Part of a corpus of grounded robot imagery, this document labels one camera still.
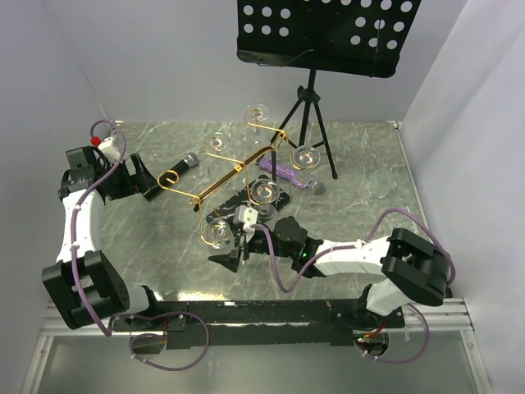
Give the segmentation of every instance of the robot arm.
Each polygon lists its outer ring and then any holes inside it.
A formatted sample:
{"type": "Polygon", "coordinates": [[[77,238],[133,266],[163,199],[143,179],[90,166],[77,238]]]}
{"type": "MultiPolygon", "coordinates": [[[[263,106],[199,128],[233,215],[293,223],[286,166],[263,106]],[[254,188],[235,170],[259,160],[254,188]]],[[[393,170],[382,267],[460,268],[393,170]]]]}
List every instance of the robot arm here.
{"type": "MultiPolygon", "coordinates": [[[[242,222],[243,219],[236,216],[236,220],[242,222]]],[[[321,254],[304,276],[325,277],[337,273],[385,276],[384,281],[368,285],[363,291],[361,298],[366,300],[369,312],[387,316],[411,302],[443,304],[449,265],[432,243],[409,230],[396,228],[391,236],[368,243],[322,241],[308,237],[308,232],[293,217],[288,217],[276,223],[271,235],[276,256],[291,258],[292,269],[297,272],[312,256],[321,254]]],[[[245,259],[249,253],[268,254],[268,251],[262,231],[256,231],[244,243],[245,259]]]]}
{"type": "MultiPolygon", "coordinates": [[[[79,197],[106,174],[111,165],[117,165],[115,158],[119,155],[112,141],[100,144],[99,148],[85,146],[66,152],[70,169],[64,173],[61,189],[58,191],[66,213],[64,238],[57,263],[42,271],[42,280],[71,329],[93,323],[79,298],[71,272],[71,215],[79,197]]],[[[76,219],[76,255],[80,280],[90,304],[100,318],[123,313],[136,314],[150,305],[148,288],[127,286],[101,251],[101,224],[106,200],[141,193],[147,201],[151,201],[159,193],[157,180],[148,172],[140,156],[133,153],[130,158],[135,174],[129,174],[124,163],[118,165],[107,181],[88,194],[76,219]]],[[[183,159],[177,166],[184,164],[183,159]]]]}

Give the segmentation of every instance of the gold candelabra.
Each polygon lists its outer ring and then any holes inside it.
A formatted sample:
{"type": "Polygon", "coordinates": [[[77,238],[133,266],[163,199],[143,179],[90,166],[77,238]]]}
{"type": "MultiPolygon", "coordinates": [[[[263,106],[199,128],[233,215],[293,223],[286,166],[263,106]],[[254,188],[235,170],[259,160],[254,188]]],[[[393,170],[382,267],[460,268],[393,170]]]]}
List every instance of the gold candelabra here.
{"type": "Polygon", "coordinates": [[[292,150],[291,150],[291,146],[290,146],[290,141],[288,139],[288,135],[286,134],[286,131],[281,130],[281,129],[276,129],[276,128],[270,127],[270,126],[264,126],[264,125],[260,124],[259,122],[261,120],[265,120],[266,119],[265,114],[258,108],[251,108],[251,109],[250,108],[249,108],[249,110],[247,110],[247,112],[244,115],[244,120],[246,121],[246,123],[249,126],[255,127],[256,130],[273,131],[274,133],[277,133],[277,137],[275,138],[274,142],[272,142],[269,145],[263,146],[262,148],[256,150],[255,152],[253,152],[245,160],[237,160],[235,158],[228,158],[228,157],[225,157],[225,156],[220,156],[218,154],[214,154],[214,153],[208,152],[206,149],[204,149],[204,153],[206,155],[212,156],[214,158],[218,158],[218,159],[221,159],[221,160],[226,160],[226,161],[232,162],[235,165],[234,165],[234,167],[233,167],[233,169],[231,171],[229,171],[227,174],[225,174],[223,177],[221,177],[219,180],[217,180],[216,182],[211,184],[209,187],[207,187],[206,189],[204,189],[203,191],[201,191],[197,195],[189,193],[189,192],[186,192],[186,191],[183,191],[183,190],[178,190],[178,189],[174,189],[173,188],[173,186],[177,185],[179,183],[179,180],[180,180],[180,175],[176,171],[173,171],[173,170],[164,171],[157,178],[157,183],[158,183],[158,185],[161,188],[163,188],[164,190],[172,191],[174,193],[178,193],[180,195],[186,195],[186,196],[190,197],[189,203],[191,205],[197,205],[198,206],[198,208],[199,208],[200,238],[201,238],[201,240],[203,240],[203,242],[206,245],[215,245],[216,241],[208,241],[206,239],[206,237],[204,236],[204,225],[203,225],[203,214],[202,214],[204,200],[206,200],[208,197],[210,197],[211,195],[216,193],[224,185],[226,185],[228,182],[230,182],[234,177],[238,176],[241,172],[243,172],[244,173],[244,183],[246,185],[246,192],[248,194],[249,201],[252,204],[254,204],[254,205],[260,205],[260,203],[258,203],[255,199],[252,198],[252,195],[251,195],[251,192],[250,192],[249,177],[248,177],[248,166],[250,164],[252,164],[252,163],[255,163],[257,161],[257,159],[261,158],[266,153],[277,152],[280,149],[283,141],[286,142],[286,145],[287,145],[287,148],[288,148],[288,153],[289,153],[289,156],[290,156],[290,163],[292,164],[292,166],[294,166],[295,168],[299,169],[294,163],[294,159],[293,159],[293,156],[292,156],[292,150]],[[170,184],[169,186],[163,185],[161,183],[161,178],[163,176],[165,176],[166,174],[168,175],[168,177],[166,179],[166,182],[170,184]]]}

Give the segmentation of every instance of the perforated stand plate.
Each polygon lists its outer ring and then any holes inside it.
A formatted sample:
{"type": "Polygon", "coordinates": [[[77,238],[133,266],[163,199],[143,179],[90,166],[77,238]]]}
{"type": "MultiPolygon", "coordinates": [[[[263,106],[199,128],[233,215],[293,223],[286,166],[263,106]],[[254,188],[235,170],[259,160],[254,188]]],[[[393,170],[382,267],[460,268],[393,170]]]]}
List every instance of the perforated stand plate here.
{"type": "Polygon", "coordinates": [[[243,62],[387,78],[421,0],[238,0],[243,62]]]}

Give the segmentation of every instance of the black microphone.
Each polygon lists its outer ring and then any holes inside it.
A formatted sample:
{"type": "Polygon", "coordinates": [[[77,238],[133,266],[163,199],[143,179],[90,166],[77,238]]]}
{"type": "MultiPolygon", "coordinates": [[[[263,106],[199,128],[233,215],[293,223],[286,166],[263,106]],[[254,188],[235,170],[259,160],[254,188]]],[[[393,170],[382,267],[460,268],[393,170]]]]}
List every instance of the black microphone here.
{"type": "MultiPolygon", "coordinates": [[[[197,158],[197,155],[195,153],[189,152],[185,154],[184,158],[180,160],[175,166],[170,168],[170,170],[176,172],[177,174],[179,174],[179,176],[182,176],[182,174],[186,173],[190,168],[195,167],[197,164],[199,164],[199,158],[197,158]]],[[[161,179],[159,180],[161,185],[165,187],[170,187],[172,183],[167,180],[168,178],[172,179],[173,181],[177,181],[175,174],[166,172],[164,175],[161,176],[161,179]]],[[[144,193],[144,197],[147,201],[151,201],[152,199],[157,197],[161,191],[163,191],[163,188],[156,184],[146,193],[144,193]]]]}

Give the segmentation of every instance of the microphone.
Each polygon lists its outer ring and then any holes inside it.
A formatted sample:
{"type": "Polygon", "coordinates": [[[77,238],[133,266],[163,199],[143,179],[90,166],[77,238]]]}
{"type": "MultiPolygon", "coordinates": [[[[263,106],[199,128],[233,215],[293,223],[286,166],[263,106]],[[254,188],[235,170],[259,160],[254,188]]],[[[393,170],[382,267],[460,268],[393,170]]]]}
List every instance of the microphone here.
{"type": "MultiPolygon", "coordinates": [[[[182,174],[186,173],[190,168],[195,167],[197,164],[199,164],[199,158],[197,158],[197,155],[195,153],[189,152],[185,154],[182,160],[180,160],[175,166],[173,166],[170,169],[179,174],[179,176],[182,176],[182,174]]],[[[174,181],[176,176],[171,174],[170,172],[165,173],[161,176],[161,179],[159,180],[161,185],[169,187],[171,183],[167,181],[168,178],[171,178],[174,181]]],[[[147,201],[151,201],[152,199],[157,197],[161,191],[163,191],[163,188],[157,183],[146,193],[144,193],[144,197],[147,201]]]]}
{"type": "MultiPolygon", "coordinates": [[[[263,169],[264,171],[272,172],[272,161],[269,158],[262,158],[259,163],[259,167],[263,169]]],[[[283,166],[282,164],[276,163],[276,174],[278,177],[286,179],[290,181],[292,185],[295,187],[298,187],[302,190],[306,190],[308,185],[305,185],[304,183],[301,183],[294,179],[294,174],[298,172],[297,170],[294,170],[293,168],[289,168],[287,166],[283,166]]],[[[315,195],[320,195],[326,191],[326,187],[324,183],[320,179],[314,180],[314,186],[313,186],[313,193],[315,195]]]]}

